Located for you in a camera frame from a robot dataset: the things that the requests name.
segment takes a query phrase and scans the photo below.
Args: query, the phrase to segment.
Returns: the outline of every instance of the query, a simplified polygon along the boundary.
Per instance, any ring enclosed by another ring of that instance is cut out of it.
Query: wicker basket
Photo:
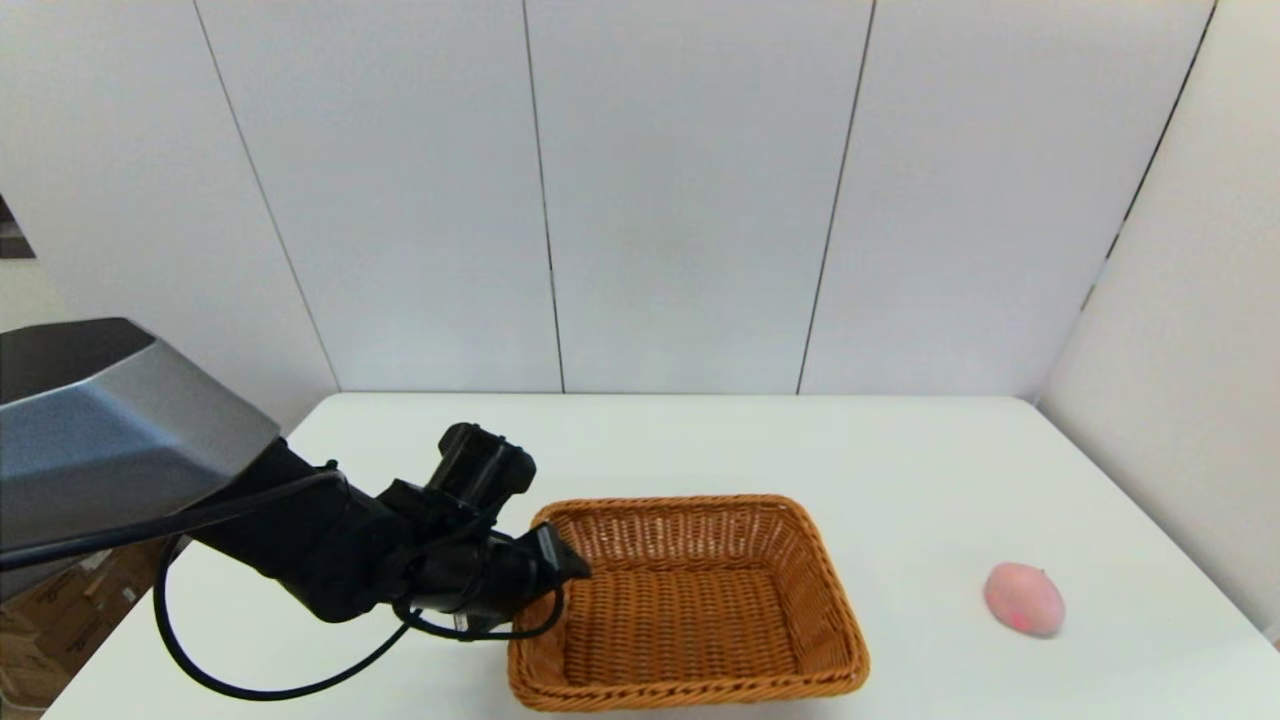
[[[508,650],[534,710],[849,693],[870,659],[813,520],[781,496],[584,500],[543,509],[591,564],[556,628]],[[549,597],[516,618],[536,626]]]

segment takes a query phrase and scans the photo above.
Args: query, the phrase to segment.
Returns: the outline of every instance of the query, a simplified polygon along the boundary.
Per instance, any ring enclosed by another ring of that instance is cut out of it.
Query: white table
[[[456,420],[522,445],[539,474],[499,527],[562,498],[776,492],[823,532],[872,652],[851,696],[668,717],[1280,719],[1280,653],[1174,543],[1030,406],[1007,398],[343,395],[293,434],[369,492],[425,482]],[[1048,570],[1061,635],[998,625],[987,571]],[[215,675],[256,688],[326,676],[396,628],[389,610],[311,619],[248,568],[192,546],[170,578],[174,623]],[[504,643],[410,635],[348,683],[247,703],[188,680],[140,606],[46,715],[504,719]]]

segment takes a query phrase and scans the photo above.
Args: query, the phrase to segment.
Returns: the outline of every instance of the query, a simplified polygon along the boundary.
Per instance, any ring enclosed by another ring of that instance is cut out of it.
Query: pink ball
[[[1061,593],[1039,568],[1001,562],[982,593],[997,620],[1027,635],[1050,637],[1066,618]]]

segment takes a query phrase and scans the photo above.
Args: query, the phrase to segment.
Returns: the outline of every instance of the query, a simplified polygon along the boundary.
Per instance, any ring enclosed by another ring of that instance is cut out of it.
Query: black cable
[[[404,637],[404,633],[407,633],[410,629],[410,624],[404,623],[403,625],[399,626],[398,630],[392,633],[392,635],[387,638],[383,642],[383,644],[378,646],[378,648],[375,648],[374,652],[369,653],[364,660],[352,665],[351,667],[347,667],[346,670],[338,673],[337,675],[320,680],[319,683],[311,683],[310,685],[302,685],[298,688],[289,688],[284,691],[255,691],[250,688],[241,688],[230,683],[225,683],[223,680],[219,680],[218,678],[214,678],[209,673],[201,670],[200,666],[196,665],[196,662],[191,659],[191,656],[188,656],[187,652],[182,648],[182,644],[178,642],[178,635],[174,634],[173,632],[173,624],[169,620],[169,602],[165,596],[165,584],[169,579],[169,564],[173,561],[174,550],[177,547],[178,547],[178,537],[170,538],[168,544],[165,544],[164,555],[161,556],[160,560],[160,568],[156,574],[156,587],[155,591],[152,591],[152,600],[155,601],[154,605],[156,614],[156,628],[160,630],[160,639],[164,641],[165,650],[169,651],[169,657],[173,657],[173,661],[178,664],[178,667],[180,667],[182,671],[186,673],[188,678],[196,680],[201,685],[216,693],[221,693],[224,696],[234,697],[238,700],[248,700],[256,702],[293,700],[312,693],[317,693],[320,691],[329,689],[337,685],[338,683],[342,683],[343,680],[352,678],[365,667],[372,665],[375,661],[378,661],[379,657],[387,655],[387,651],[389,651],[392,646],[394,646],[402,637]],[[417,620],[419,615],[421,615],[421,610],[415,611],[410,616]]]
[[[443,625],[436,625],[429,623],[420,618],[421,610],[413,610],[410,603],[412,598],[406,596],[397,600],[392,605],[392,610],[396,611],[396,616],[399,618],[401,623],[404,623],[406,628],[413,628],[415,630],[421,630],[429,635],[435,635],[438,638],[448,638],[451,641],[522,641],[527,638],[536,638],[538,635],[550,630],[559,623],[561,616],[564,614],[564,588],[556,587],[556,605],[552,607],[550,616],[547,620],[534,628],[532,630],[512,630],[509,633],[474,633],[470,630],[456,630],[453,628],[445,628]]]
[[[201,528],[223,523],[233,518],[239,518],[257,510],[262,505],[297,495],[319,483],[330,480],[346,480],[338,470],[321,470],[314,475],[300,478],[291,483],[274,487],[268,491],[253,493],[248,497],[229,500],[210,505],[207,507],[193,507],[173,515],[133,523],[122,528],[111,528],[96,533],[84,533],[54,541],[31,543],[13,550],[0,552],[0,571],[17,570],[31,565],[40,565],[64,557],[77,557],[100,550],[110,550],[136,542],[163,538],[168,536],[189,533]]]

